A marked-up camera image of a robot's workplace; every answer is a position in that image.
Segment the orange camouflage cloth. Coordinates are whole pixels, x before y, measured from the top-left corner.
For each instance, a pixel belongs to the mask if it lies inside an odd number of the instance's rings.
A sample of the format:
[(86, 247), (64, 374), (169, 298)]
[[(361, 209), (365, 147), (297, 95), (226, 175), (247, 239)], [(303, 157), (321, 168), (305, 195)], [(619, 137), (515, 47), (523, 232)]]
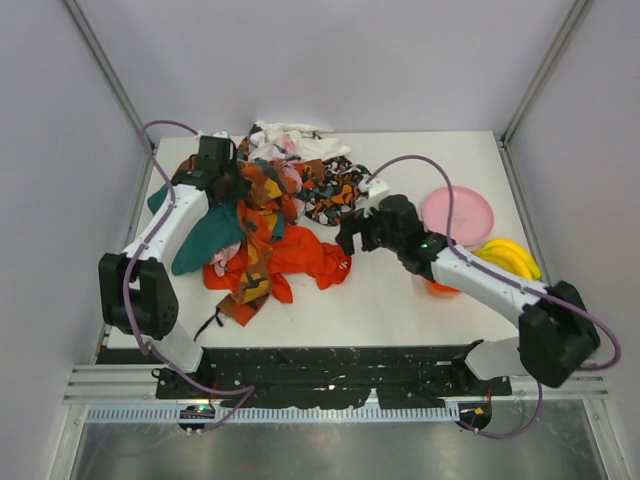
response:
[[(248, 159), (248, 141), (239, 147), (238, 165), (248, 186), (244, 198), (234, 203), (237, 218), (244, 238), (216, 252), (208, 264), (218, 275), (226, 272), (226, 265), (240, 250), (244, 242), (264, 242), (270, 244), (284, 236), (284, 230), (297, 219), (298, 210), (294, 205), (295, 181), (287, 176), (279, 165), (271, 163), (252, 163)], [(217, 305), (220, 313), (231, 318), (241, 326), (247, 325), (273, 295), (249, 304), (238, 304), (228, 291)]]

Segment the plain orange cloth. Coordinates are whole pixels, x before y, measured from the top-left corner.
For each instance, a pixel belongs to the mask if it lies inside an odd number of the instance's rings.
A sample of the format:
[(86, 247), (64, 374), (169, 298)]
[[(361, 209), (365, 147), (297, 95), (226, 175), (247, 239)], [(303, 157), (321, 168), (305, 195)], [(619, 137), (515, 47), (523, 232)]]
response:
[(324, 290), (343, 283), (350, 271), (351, 258), (339, 246), (320, 241), (306, 227), (290, 226), (279, 241), (242, 243), (223, 275), (211, 265), (204, 267), (203, 282), (210, 290), (228, 290), (238, 304), (270, 295), (291, 303), (293, 293), (287, 274), (305, 274)]

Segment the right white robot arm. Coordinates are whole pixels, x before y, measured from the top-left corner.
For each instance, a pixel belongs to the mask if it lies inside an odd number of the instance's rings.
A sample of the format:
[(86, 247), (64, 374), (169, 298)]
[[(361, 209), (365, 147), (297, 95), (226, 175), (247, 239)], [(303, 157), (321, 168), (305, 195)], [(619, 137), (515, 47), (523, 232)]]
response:
[(516, 327), (512, 338), (477, 340), (463, 349), (459, 362), (479, 380), (529, 375), (558, 388), (601, 345), (574, 286), (527, 280), (470, 254), (427, 230), (404, 195), (345, 215), (336, 242), (348, 256), (356, 237), (363, 250), (393, 252), (410, 273), (466, 294)]

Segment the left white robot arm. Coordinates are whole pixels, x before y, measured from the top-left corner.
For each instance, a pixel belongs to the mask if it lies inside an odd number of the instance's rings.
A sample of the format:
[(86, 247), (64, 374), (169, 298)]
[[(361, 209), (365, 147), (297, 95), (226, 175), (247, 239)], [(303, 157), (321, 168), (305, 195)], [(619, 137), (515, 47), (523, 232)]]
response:
[(214, 206), (246, 193), (236, 155), (226, 132), (201, 135), (187, 166), (175, 177), (163, 176), (165, 197), (145, 229), (121, 253), (106, 253), (98, 263), (104, 322), (185, 374), (201, 369), (204, 349), (179, 322), (171, 266)]

